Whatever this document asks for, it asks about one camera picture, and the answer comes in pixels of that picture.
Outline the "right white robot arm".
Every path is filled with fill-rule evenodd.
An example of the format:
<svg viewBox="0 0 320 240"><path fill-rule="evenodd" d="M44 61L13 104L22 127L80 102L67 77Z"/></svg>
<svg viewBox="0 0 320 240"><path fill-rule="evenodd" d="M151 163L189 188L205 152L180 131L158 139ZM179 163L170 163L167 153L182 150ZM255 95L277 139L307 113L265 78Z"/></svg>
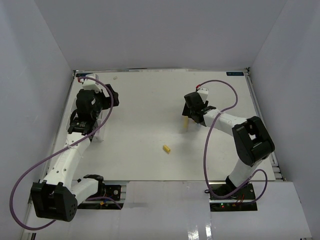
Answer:
<svg viewBox="0 0 320 240"><path fill-rule="evenodd" d="M208 187L216 199L238 199L244 193L244 186L256 173L259 164L274 152L275 145L264 123L258 116L243 118L233 116L209 105L209 91L206 88L184 96L182 115L195 123L222 131L233 137L238 161L226 177L225 184L214 190Z"/></svg>

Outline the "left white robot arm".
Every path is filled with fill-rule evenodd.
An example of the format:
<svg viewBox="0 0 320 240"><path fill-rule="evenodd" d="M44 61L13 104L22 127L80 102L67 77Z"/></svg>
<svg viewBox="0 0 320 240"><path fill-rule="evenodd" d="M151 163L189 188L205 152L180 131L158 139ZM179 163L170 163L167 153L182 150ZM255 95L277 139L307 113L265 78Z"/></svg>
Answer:
<svg viewBox="0 0 320 240"><path fill-rule="evenodd" d="M75 184L72 181L84 152L99 133L103 111L119 105L119 94L110 84L107 88L109 96L98 86L86 86L77 93L75 109L69 118L66 150L58 155L44 179L34 182L30 190L37 217L70 222L82 202L105 196L106 187L101 175L87 174Z"/></svg>

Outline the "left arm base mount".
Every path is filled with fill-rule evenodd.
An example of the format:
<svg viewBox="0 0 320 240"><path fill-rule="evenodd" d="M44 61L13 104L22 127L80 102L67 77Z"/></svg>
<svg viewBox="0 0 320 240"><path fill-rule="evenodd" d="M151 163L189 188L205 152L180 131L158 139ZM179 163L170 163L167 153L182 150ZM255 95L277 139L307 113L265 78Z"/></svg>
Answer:
<svg viewBox="0 0 320 240"><path fill-rule="evenodd" d="M113 199L122 208L126 199L126 186L119 184L105 185L103 198L89 200L81 203L77 208L81 210L120 210Z"/></svg>

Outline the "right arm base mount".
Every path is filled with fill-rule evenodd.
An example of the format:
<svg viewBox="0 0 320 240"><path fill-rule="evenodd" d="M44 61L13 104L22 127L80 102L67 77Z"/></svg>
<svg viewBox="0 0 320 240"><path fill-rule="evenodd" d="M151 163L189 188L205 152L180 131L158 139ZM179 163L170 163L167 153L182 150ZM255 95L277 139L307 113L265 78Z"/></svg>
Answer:
<svg viewBox="0 0 320 240"><path fill-rule="evenodd" d="M242 189L225 199L219 199L209 194L209 206L211 212L255 212L258 210L257 203L251 203L256 199L255 190L252 183L245 185Z"/></svg>

